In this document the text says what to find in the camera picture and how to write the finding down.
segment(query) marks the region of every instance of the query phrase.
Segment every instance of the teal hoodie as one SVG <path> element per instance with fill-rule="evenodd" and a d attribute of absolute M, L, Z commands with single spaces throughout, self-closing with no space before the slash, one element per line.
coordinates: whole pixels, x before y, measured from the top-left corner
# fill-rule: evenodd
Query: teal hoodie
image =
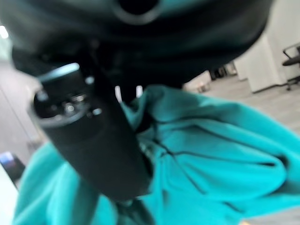
<path fill-rule="evenodd" d="M 49 143 L 23 175 L 14 225 L 237 225 L 300 206 L 300 139 L 267 116 L 159 85 L 122 107 L 134 130 L 154 119 L 137 134 L 149 194 L 110 200 Z"/>

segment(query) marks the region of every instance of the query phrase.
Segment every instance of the office chair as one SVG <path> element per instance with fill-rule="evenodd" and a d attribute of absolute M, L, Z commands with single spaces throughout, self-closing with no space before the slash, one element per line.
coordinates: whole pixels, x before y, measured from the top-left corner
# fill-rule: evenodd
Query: office chair
<path fill-rule="evenodd" d="M 287 53 L 287 51 L 290 50 L 290 49 L 292 49 L 292 48 L 296 48 L 297 52 L 299 53 L 295 57 L 292 57 L 291 55 L 289 55 Z M 284 67 L 293 66 L 293 65 L 296 65 L 296 64 L 299 64 L 299 66 L 300 66 L 300 43 L 297 43 L 297 44 L 294 44 L 294 45 L 292 45 L 290 47 L 285 48 L 283 50 L 283 53 L 284 53 L 284 55 L 286 55 L 289 58 L 288 60 L 286 60 L 286 61 L 284 61 L 282 63 L 282 65 Z M 292 79 L 291 81 L 288 80 L 287 81 L 287 89 L 286 90 L 290 91 L 292 89 L 292 85 L 293 84 L 298 84 L 299 81 L 300 81 L 300 76 Z"/>

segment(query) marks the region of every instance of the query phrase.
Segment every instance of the laminate floor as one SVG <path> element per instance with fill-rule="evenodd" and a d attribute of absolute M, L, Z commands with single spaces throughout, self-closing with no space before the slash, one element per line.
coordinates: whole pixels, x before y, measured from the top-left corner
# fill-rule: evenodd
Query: laminate floor
<path fill-rule="evenodd" d="M 300 86 L 294 85 L 292 91 L 286 91 L 286 87 L 276 87 L 252 94 L 247 81 L 241 82 L 237 77 L 227 77 L 213 82 L 211 90 L 205 94 L 252 106 L 300 135 Z M 251 225 L 300 225 L 300 208 L 254 219 L 249 223 Z"/>

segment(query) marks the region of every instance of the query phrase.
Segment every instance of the metal screw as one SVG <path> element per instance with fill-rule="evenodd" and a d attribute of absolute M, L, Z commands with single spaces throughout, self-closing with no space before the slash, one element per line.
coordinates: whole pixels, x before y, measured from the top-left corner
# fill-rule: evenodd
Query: metal screw
<path fill-rule="evenodd" d="M 44 90 L 40 90 L 39 92 L 37 92 L 37 99 L 40 102 L 45 102 L 49 99 L 49 96 Z"/>
<path fill-rule="evenodd" d="M 98 116 L 98 115 L 100 115 L 101 113 L 102 113 L 102 109 L 100 109 L 100 108 L 94 109 L 94 110 L 93 110 L 93 115 L 94 115 L 94 116 Z"/>
<path fill-rule="evenodd" d="M 95 81 L 95 78 L 92 77 L 92 76 L 89 76 L 89 77 L 87 77 L 87 78 L 85 79 L 85 83 L 88 84 L 88 85 L 93 84 L 94 81 Z"/>
<path fill-rule="evenodd" d="M 74 110 L 75 110 L 75 108 L 71 103 L 67 103 L 65 105 L 65 112 L 66 113 L 72 113 L 72 112 L 74 112 Z"/>

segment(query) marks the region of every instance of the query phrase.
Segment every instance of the ceiling light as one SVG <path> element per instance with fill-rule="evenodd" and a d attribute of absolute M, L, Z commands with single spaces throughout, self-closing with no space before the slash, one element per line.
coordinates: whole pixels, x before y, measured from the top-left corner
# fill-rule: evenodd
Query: ceiling light
<path fill-rule="evenodd" d="M 8 31 L 5 29 L 5 26 L 0 26 L 0 36 L 1 36 L 3 39 L 6 39 L 6 38 L 9 37 Z"/>

